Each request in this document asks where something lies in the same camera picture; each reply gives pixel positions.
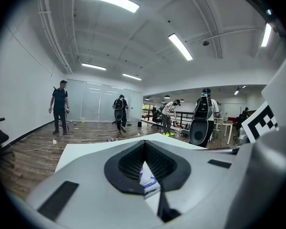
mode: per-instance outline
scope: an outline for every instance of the railing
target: railing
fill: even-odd
[[[181,128],[184,130],[189,130],[191,126],[191,122],[193,120],[193,112],[179,112],[176,111],[176,117],[179,125],[181,125]],[[175,123],[175,118],[174,118],[174,113],[170,112],[170,116],[173,117],[171,118],[173,126],[176,126]],[[143,109],[142,110],[142,119],[147,121],[152,121],[153,120],[153,113],[149,109]]]

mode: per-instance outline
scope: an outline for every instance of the white ceiling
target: white ceiling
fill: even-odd
[[[265,68],[269,61],[278,68],[285,58],[286,42],[275,33],[267,48],[259,47],[265,21],[245,0],[130,1],[140,6],[136,13],[96,0],[50,0],[57,38],[74,72],[83,70],[81,62],[89,62],[106,67],[110,76],[134,81],[122,77],[122,73],[138,75],[142,78],[138,84],[150,85],[165,81],[169,70],[182,73],[180,77],[187,75],[187,70],[207,58],[222,61],[249,56],[259,62],[265,60],[264,64],[258,63]],[[208,46],[194,43],[250,28],[260,29],[210,39]],[[187,62],[170,42],[172,33],[185,44],[194,57],[192,61]],[[231,65],[236,71],[245,64],[238,61],[238,66]],[[214,71],[214,65],[199,63],[202,66]],[[89,70],[103,76],[95,69]]]
[[[234,93],[236,92],[239,85],[230,85],[230,86],[220,86],[220,87],[209,87],[211,90],[211,96],[213,98],[220,97],[235,97]],[[246,88],[242,88],[237,95],[237,97],[246,97],[251,93],[259,92],[263,90],[265,85],[249,85]],[[195,102],[199,96],[201,96],[203,88],[195,88],[195,89],[184,89],[178,91],[171,91],[159,94],[153,94],[144,96],[143,100],[145,102],[151,103],[160,103],[161,101],[174,101],[176,99],[184,99],[186,102]],[[165,95],[169,95],[170,99],[164,99]]]

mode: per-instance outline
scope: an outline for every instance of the man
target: man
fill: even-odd
[[[127,105],[127,102],[126,102],[125,97],[124,97],[123,95],[120,95],[119,99],[123,101],[123,108],[122,108],[123,116],[122,116],[122,120],[118,120],[118,121],[116,122],[116,126],[117,126],[119,132],[121,132],[121,129],[122,129],[123,132],[126,132],[126,130],[125,130],[125,126],[126,126],[126,122],[127,122],[126,109],[128,109],[128,105]]]
[[[70,109],[69,109],[69,102],[68,102],[68,92],[65,90],[66,84],[67,84],[66,81],[61,81],[59,88],[55,89],[52,94],[52,99],[51,99],[51,103],[49,107],[49,113],[51,113],[52,111],[53,101],[55,100],[54,110],[53,110],[55,131],[53,132],[53,135],[59,133],[59,126],[58,126],[59,117],[61,118],[63,134],[64,135],[67,134],[65,104],[67,105],[67,108],[66,108],[67,113],[70,112]]]
[[[207,145],[207,143],[208,143],[208,141],[210,139],[210,136],[211,136],[211,134],[213,132],[214,117],[216,117],[216,118],[219,117],[219,108],[218,108],[217,101],[211,98],[211,89],[210,88],[205,87],[202,90],[201,96],[206,96],[208,98],[208,102],[211,104],[211,109],[212,109],[212,115],[207,119],[207,121],[208,121],[208,131],[206,133],[205,139],[204,139],[204,141],[201,144],[197,145],[197,146],[200,146],[200,147],[206,147],[206,145]],[[197,104],[198,104],[199,100],[200,99],[198,99],[196,104],[195,104],[195,109],[197,108]]]
[[[248,113],[248,107],[246,107],[246,109],[243,111],[243,115],[246,115],[246,116],[248,116],[249,117],[249,113]]]
[[[176,115],[176,111],[175,108],[176,106],[179,105],[180,106],[180,100],[175,100],[174,102],[168,102],[165,106],[164,109],[162,110],[162,123],[163,123],[163,135],[165,136],[170,136],[170,135],[174,135],[173,132],[171,132],[171,116],[170,116],[170,112],[174,111],[174,116],[175,116],[175,122],[176,124],[177,122],[177,115]]]

